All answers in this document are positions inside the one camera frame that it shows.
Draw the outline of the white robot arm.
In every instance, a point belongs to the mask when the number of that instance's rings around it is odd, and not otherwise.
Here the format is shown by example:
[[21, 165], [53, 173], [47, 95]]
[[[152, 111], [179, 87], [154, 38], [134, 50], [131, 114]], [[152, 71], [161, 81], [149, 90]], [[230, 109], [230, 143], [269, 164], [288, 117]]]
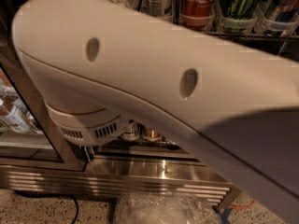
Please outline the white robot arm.
[[299, 223], [299, 67], [103, 0], [29, 0], [12, 22], [46, 104], [151, 127]]

